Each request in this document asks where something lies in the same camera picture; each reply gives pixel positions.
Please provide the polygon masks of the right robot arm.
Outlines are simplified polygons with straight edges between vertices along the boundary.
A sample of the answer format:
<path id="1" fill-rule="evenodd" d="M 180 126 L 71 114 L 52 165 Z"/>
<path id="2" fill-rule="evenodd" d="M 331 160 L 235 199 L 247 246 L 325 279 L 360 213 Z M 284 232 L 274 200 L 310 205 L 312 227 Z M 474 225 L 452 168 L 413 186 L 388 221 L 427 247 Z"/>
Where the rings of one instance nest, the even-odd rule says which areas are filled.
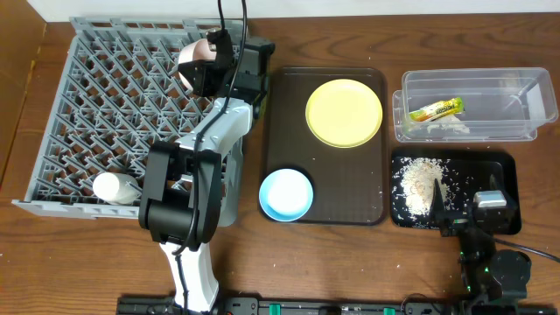
<path id="1" fill-rule="evenodd" d="M 447 210 L 437 180 L 433 184 L 430 220 L 443 237 L 457 236 L 462 281 L 469 297 L 450 314 L 515 315 L 527 297 L 531 260 L 520 251 L 497 249 L 495 233 L 507 232 L 516 204 L 499 188 L 495 177 L 490 189 L 474 194 L 463 210 Z"/>

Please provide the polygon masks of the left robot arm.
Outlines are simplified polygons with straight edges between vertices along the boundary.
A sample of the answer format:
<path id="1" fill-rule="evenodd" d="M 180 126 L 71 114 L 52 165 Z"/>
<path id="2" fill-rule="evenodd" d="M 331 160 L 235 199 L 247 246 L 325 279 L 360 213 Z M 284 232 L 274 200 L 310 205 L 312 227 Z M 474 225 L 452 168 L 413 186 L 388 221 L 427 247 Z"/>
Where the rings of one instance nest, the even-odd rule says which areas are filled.
<path id="1" fill-rule="evenodd" d="M 263 115 L 274 51 L 264 38 L 243 38 L 235 46 L 221 28 L 180 51 L 182 83 L 197 96 L 212 96 L 213 105 L 187 135 L 150 147 L 138 215 L 170 262 L 176 294 L 138 302 L 120 298 L 118 313 L 216 311 L 219 285 L 208 244 L 218 226 L 236 218 L 222 203 L 222 163 Z"/>

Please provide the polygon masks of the green snack wrapper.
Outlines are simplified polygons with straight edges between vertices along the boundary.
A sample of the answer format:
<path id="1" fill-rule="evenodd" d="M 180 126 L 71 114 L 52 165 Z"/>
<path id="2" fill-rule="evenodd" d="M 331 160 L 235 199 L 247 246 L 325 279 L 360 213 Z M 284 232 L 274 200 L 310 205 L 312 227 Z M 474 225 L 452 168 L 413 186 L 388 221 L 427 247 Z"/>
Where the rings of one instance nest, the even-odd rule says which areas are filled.
<path id="1" fill-rule="evenodd" d="M 409 113 L 410 118 L 416 122 L 430 122 L 444 116 L 455 115 L 463 112 L 465 105 L 460 97 L 446 101 L 437 101 Z"/>

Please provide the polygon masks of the yellow round plate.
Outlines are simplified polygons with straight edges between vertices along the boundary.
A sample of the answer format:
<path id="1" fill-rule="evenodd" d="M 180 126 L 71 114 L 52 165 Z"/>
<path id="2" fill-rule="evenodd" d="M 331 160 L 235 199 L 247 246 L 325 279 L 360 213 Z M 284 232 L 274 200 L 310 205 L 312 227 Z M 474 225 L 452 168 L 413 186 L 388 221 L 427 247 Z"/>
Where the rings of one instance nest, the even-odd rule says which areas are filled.
<path id="1" fill-rule="evenodd" d="M 305 106 L 311 133 L 335 148 L 358 147 L 371 140 L 382 125 L 382 103 L 365 83 L 330 80 L 317 87 Z"/>

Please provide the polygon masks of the white cup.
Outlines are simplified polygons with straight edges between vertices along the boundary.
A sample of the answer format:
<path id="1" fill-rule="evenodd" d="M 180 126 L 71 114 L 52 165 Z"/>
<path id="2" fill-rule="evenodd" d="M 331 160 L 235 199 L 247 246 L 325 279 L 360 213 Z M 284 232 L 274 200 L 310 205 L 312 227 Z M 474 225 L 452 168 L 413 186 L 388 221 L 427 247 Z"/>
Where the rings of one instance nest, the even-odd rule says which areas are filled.
<path id="1" fill-rule="evenodd" d="M 93 192 L 111 205 L 129 205 L 139 196 L 136 185 L 137 181 L 128 174 L 104 172 L 94 179 Z"/>

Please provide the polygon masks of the light blue bowl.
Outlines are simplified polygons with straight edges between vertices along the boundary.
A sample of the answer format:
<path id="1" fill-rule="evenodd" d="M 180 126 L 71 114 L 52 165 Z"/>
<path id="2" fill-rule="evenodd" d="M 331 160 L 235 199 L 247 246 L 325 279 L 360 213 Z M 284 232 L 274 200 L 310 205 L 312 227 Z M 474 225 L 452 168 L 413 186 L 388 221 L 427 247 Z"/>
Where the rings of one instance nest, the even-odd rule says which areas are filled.
<path id="1" fill-rule="evenodd" d="M 314 191 L 312 182 L 301 171 L 279 169 L 263 180 L 258 197 L 262 211 L 270 219 L 291 222 L 310 210 Z"/>

